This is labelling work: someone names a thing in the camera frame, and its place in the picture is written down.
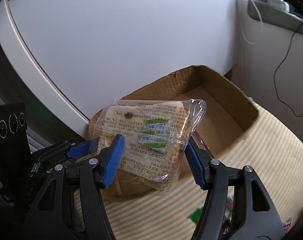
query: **plastic-wrapped bread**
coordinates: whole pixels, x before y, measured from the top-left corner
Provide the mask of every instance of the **plastic-wrapped bread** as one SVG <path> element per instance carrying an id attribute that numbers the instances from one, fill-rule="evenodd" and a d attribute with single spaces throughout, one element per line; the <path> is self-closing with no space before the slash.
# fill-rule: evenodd
<path id="1" fill-rule="evenodd" d="M 93 136 L 99 137 L 97 153 L 108 147 L 116 134 L 125 137 L 119 168 L 129 173 L 120 181 L 137 179 L 164 192 L 178 179 L 190 133 L 205 110 L 203 100 L 119 100 L 105 108 Z"/>

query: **cardboard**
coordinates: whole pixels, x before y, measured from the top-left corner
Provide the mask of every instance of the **cardboard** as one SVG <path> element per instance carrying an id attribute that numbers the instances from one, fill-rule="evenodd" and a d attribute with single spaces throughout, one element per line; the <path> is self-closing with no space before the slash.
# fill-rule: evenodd
<path id="1" fill-rule="evenodd" d="M 239 140 L 258 117 L 258 110 L 238 87 L 206 66 L 180 69 L 122 99 L 188 100 L 191 98 L 206 101 L 207 110 L 197 127 L 197 132 L 216 157 Z M 89 136 L 100 113 L 101 111 L 90 121 Z M 179 179 L 190 175 L 188 163 L 184 159 Z M 103 195 L 138 197 L 152 191 L 153 188 L 144 184 L 115 181 L 108 190 L 104 190 Z"/>

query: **white wall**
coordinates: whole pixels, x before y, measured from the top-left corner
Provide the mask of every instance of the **white wall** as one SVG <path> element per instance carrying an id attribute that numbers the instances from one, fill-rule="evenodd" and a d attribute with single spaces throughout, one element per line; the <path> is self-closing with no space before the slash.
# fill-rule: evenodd
<path id="1" fill-rule="evenodd" d="M 260 37 L 260 22 L 245 14 L 247 39 L 255 42 Z M 236 83 L 255 102 L 281 120 L 303 142 L 303 116 L 296 118 L 292 111 L 276 97 L 273 74 L 284 59 L 293 32 L 264 23 L 263 37 L 258 44 L 240 41 L 241 49 L 233 72 Z M 276 76 L 279 97 L 297 115 L 303 112 L 303 36 L 295 34 L 287 60 Z"/>
<path id="2" fill-rule="evenodd" d="M 19 35 L 42 71 L 88 118 L 112 98 L 180 68 L 202 64 L 225 74 L 237 61 L 235 0 L 8 4 Z M 11 63 L 17 70 L 15 61 Z"/>

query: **striped tablecloth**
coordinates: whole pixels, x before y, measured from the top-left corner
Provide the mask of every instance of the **striped tablecloth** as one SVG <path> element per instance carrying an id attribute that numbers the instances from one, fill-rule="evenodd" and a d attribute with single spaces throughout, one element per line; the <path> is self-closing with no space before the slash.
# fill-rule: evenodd
<path id="1" fill-rule="evenodd" d="M 303 143 L 277 118 L 255 104 L 259 117 L 233 147 L 215 156 L 226 166 L 251 165 L 269 192 L 282 222 L 296 223 L 303 209 Z M 79 191 L 75 207 L 81 214 Z M 166 196 L 104 200 L 118 240 L 186 240 L 195 229 L 189 219 L 205 201 L 206 192 L 192 177 L 178 182 Z"/>

